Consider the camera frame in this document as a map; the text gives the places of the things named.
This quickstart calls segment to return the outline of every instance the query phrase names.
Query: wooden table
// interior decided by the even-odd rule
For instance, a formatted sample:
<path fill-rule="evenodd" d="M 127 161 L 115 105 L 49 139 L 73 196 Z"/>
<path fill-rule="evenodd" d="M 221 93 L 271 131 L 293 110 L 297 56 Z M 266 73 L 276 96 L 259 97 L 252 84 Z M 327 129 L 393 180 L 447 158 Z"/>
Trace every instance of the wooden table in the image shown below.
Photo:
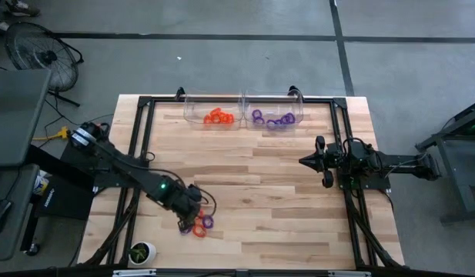
<path fill-rule="evenodd" d="M 122 152 L 128 151 L 138 97 L 119 96 L 110 140 Z M 350 97 L 347 103 L 354 136 L 376 147 L 366 98 Z M 298 163 L 314 152 L 317 135 L 324 135 L 326 143 L 333 141 L 328 105 L 304 105 L 304 120 L 296 131 L 274 133 L 249 131 L 245 122 L 238 131 L 192 130 L 182 108 L 179 103 L 156 105 L 149 143 L 156 159 L 150 166 L 173 170 L 186 184 L 212 193 L 218 202 L 215 227 L 204 239 L 182 236 L 175 214 L 142 195 L 133 242 L 147 241 L 157 248 L 152 267 L 354 269 L 343 193 L 336 186 L 325 189 L 321 174 Z M 106 189 L 95 198 L 79 262 L 89 258 L 110 232 L 119 191 Z M 366 191 L 366 203 L 374 234 L 403 263 L 386 197 Z M 360 241 L 367 261 L 362 235 Z M 117 259 L 123 239 L 120 242 Z"/>

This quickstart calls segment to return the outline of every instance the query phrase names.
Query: clear plastic bin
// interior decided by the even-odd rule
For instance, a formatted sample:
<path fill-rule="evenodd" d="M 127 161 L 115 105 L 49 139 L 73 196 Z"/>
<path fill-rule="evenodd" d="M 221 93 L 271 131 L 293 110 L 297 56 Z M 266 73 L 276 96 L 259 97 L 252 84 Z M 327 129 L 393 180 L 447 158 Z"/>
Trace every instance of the clear plastic bin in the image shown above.
<path fill-rule="evenodd" d="M 244 119 L 249 130 L 293 131 L 303 120 L 303 97 L 299 91 L 244 94 Z"/>
<path fill-rule="evenodd" d="M 243 94 L 186 93 L 184 119 L 196 130 L 235 131 L 243 120 Z"/>

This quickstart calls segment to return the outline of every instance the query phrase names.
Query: concrete floor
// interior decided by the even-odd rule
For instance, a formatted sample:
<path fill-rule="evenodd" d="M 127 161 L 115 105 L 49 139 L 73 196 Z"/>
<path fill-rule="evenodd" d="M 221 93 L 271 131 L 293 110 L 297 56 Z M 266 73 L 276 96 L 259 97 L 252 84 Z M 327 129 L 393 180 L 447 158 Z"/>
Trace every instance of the concrete floor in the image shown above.
<path fill-rule="evenodd" d="M 327 0 L 30 2 L 42 8 L 42 15 L 27 20 L 56 31 L 334 35 Z M 475 1 L 337 0 L 337 4 L 344 35 L 475 36 Z M 345 95 L 335 42 L 67 42 L 85 56 L 76 87 L 64 94 L 82 107 L 60 104 L 75 122 L 112 113 L 118 94 L 174 93 L 179 86 L 218 93 L 247 88 L 282 91 L 294 84 L 309 95 Z M 368 98 L 384 152 L 416 153 L 415 143 L 475 102 L 475 45 L 346 43 L 346 53 L 355 95 Z M 13 68 L 1 39 L 0 65 Z M 43 125 L 56 117 L 46 106 L 37 135 L 44 135 Z M 50 130 L 63 125 L 74 128 L 60 121 Z M 45 147 L 53 155 L 60 155 L 63 148 L 59 141 Z M 406 264 L 475 275 L 475 222 L 447 227 L 439 222 L 440 216 L 460 208 L 447 179 L 426 182 L 392 175 L 390 180 Z M 40 228 L 39 255 L 17 253 L 0 262 L 0 271 L 68 264 L 82 222 L 48 219 L 40 222 Z"/>

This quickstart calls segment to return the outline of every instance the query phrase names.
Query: purple ring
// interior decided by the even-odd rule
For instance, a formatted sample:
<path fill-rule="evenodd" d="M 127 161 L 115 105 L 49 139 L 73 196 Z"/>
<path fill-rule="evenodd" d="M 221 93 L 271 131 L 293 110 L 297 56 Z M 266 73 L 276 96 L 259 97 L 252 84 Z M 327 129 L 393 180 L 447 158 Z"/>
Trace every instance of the purple ring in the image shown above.
<path fill-rule="evenodd" d="M 258 109 L 254 110 L 253 113 L 252 113 L 252 115 L 253 115 L 253 118 L 254 118 L 254 119 L 256 119 L 256 118 L 262 118 L 262 117 L 263 117 L 263 113 L 262 113 L 260 110 L 258 110 Z"/>
<path fill-rule="evenodd" d="M 253 120 L 254 124 L 265 124 L 265 119 L 262 117 L 254 118 Z"/>
<path fill-rule="evenodd" d="M 205 228 L 207 229 L 211 229 L 213 228 L 213 217 L 211 215 L 204 215 L 203 216 L 203 219 L 202 219 L 202 222 L 203 222 L 203 226 L 205 226 Z"/>
<path fill-rule="evenodd" d="M 180 231 L 180 232 L 181 232 L 181 235 L 187 235 L 187 234 L 189 234 L 189 233 L 191 232 L 191 230 L 192 230 L 192 227 L 193 227 L 193 225 L 191 225 L 191 227 L 190 227 L 190 228 L 187 228 L 186 230 Z"/>
<path fill-rule="evenodd" d="M 270 130 L 275 130 L 278 123 L 276 123 L 276 121 L 272 120 L 272 119 L 268 119 L 268 121 L 266 121 L 266 127 Z"/>
<path fill-rule="evenodd" d="M 283 124 L 290 124 L 288 115 L 282 116 L 282 118 L 280 120 L 282 121 Z"/>
<path fill-rule="evenodd" d="M 289 124 L 293 124 L 296 122 L 296 117 L 293 115 L 292 112 L 289 112 L 284 116 L 287 116 L 289 118 Z"/>
<path fill-rule="evenodd" d="M 276 124 L 278 124 L 278 128 L 281 128 L 281 129 L 286 128 L 287 123 L 283 123 L 282 119 L 277 119 L 277 120 L 275 120 L 275 122 L 276 122 Z"/>

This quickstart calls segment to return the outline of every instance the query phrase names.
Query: black fan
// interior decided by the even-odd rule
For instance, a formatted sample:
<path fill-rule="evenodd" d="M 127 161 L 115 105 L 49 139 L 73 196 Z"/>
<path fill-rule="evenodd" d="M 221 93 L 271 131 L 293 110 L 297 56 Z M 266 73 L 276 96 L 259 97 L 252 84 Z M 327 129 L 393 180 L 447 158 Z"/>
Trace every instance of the black fan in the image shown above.
<path fill-rule="evenodd" d="M 27 22 L 18 22 L 8 28 L 5 48 L 17 69 L 50 69 L 49 94 L 79 106 L 59 96 L 59 93 L 71 89 L 78 80 L 78 64 L 83 62 L 82 53 L 63 42 L 54 32 Z M 78 61 L 69 49 L 79 54 Z"/>

